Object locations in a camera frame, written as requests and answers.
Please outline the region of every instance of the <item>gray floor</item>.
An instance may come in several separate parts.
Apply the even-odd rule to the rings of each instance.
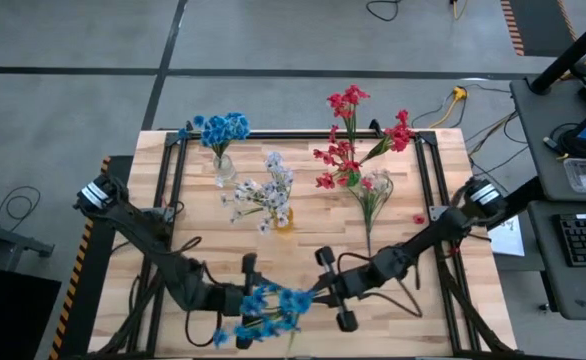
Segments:
[[[384,23],[355,0],[192,0],[171,68],[527,73],[550,63],[549,58],[515,55],[499,1],[472,0],[456,23],[447,2],[405,0],[398,19]],[[576,31],[586,30],[586,1],[565,3]],[[155,68],[176,4],[2,0],[0,66]],[[0,201],[15,186],[38,187],[42,202],[17,232],[56,244],[51,259],[28,255],[19,271],[66,286],[83,223],[71,209],[75,193],[96,174],[104,156],[133,152],[154,79],[0,75]],[[438,107],[453,86],[477,81],[169,77],[153,128],[180,127],[195,114],[231,110],[245,112],[254,128],[326,128],[334,119],[325,97],[351,83],[372,95],[360,118],[389,125],[399,108],[423,113]],[[508,82],[482,85],[508,88]],[[466,137],[513,111],[508,94],[477,87],[469,91],[461,124]],[[438,115],[418,125],[428,125]],[[523,139],[517,120],[509,131]],[[491,168],[522,147],[499,133],[474,158]],[[534,169],[525,151],[492,174],[512,191]],[[586,322],[537,312],[537,305],[545,302],[538,275],[500,276],[522,350],[586,358]],[[58,300],[38,358],[50,349]]]

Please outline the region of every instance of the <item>wooden tabletop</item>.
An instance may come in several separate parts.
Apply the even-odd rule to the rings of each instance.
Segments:
[[[435,130],[446,183],[452,193],[471,176],[462,132],[457,129]],[[157,184],[165,132],[146,131],[140,134],[128,188],[131,202],[138,207],[151,207]],[[358,140],[358,154],[366,154],[375,140]],[[203,237],[202,243],[187,256],[206,260],[218,281],[243,284],[240,272],[242,255],[258,254],[256,271],[282,285],[308,289],[323,270],[315,263],[313,253],[329,245],[335,254],[354,251],[366,254],[362,210],[348,191],[315,187],[315,177],[327,170],[315,160],[312,151],[325,149],[325,140],[248,140],[234,143],[227,154],[239,173],[238,180],[253,178],[257,182],[267,179],[264,160],[270,151],[279,151],[284,165],[294,170],[295,182],[291,191],[294,211],[294,229],[286,234],[272,231],[260,235],[257,229],[260,216],[247,217],[231,225],[232,208],[223,208],[222,193],[231,194],[232,188],[220,189],[214,184],[213,152],[191,141],[187,147],[186,163],[180,191],[185,209],[176,218],[173,248],[178,248],[193,236]],[[427,149],[427,162],[432,169]],[[174,156],[167,180],[165,198],[169,198]],[[391,172],[395,191],[381,211],[372,232],[373,251],[380,247],[406,241],[425,225],[414,224],[415,214],[426,214],[420,174],[413,146],[402,153],[387,152],[367,162],[363,172],[385,168]],[[434,172],[431,182],[437,191]],[[480,229],[473,231],[485,235]],[[116,238],[116,245],[123,241]],[[501,340],[515,347],[515,339],[504,302],[500,280],[491,253],[491,246],[483,240],[467,238],[462,245],[466,277],[474,306]],[[290,356],[443,356],[451,355],[448,330],[438,283],[433,250],[425,252],[419,262],[421,290],[415,289],[414,270],[404,283],[415,295],[424,317],[417,319],[381,298],[363,301],[348,300],[359,321],[354,333],[341,332],[335,322],[335,309],[313,305],[300,320],[302,332],[297,334]],[[106,344],[128,313],[129,289],[140,270],[142,255],[132,246],[119,250],[111,258],[100,306],[91,338],[90,349]],[[343,261],[343,267],[359,265],[358,260]],[[389,281],[381,290],[402,304],[411,306],[399,285]],[[468,339],[463,316],[457,307],[457,319],[465,348]],[[148,314],[143,322],[140,345],[146,341]],[[249,350],[238,350],[234,341],[220,349],[214,346],[196,348],[184,335],[185,313],[168,293],[164,296],[156,356],[158,357],[283,357],[288,336],[254,343]],[[226,318],[235,322],[239,318]],[[195,312],[191,315],[190,333],[197,342],[210,338],[215,328],[215,315]]]

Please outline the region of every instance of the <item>white paper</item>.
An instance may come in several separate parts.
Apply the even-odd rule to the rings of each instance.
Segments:
[[[524,256],[520,220],[517,215],[490,230],[489,237],[493,253]]]

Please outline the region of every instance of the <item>glass vase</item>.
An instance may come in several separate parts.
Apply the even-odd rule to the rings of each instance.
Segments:
[[[287,233],[293,230],[293,208],[289,208],[289,222],[284,226],[278,226],[277,219],[273,219],[273,223],[275,224],[275,231],[278,233]]]
[[[233,161],[231,161],[231,158],[226,154],[222,154],[221,158],[216,156],[213,159],[213,167],[215,168],[218,180],[223,183],[228,180],[233,180],[237,176],[235,166],[233,166]]]

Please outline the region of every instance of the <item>yellow vase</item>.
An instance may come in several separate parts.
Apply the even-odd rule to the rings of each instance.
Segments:
[[[275,231],[279,232],[279,233],[287,233],[291,230],[293,230],[293,209],[289,208],[289,223],[284,225],[284,226],[278,226],[277,225],[277,219],[274,218],[273,221],[275,223]]]

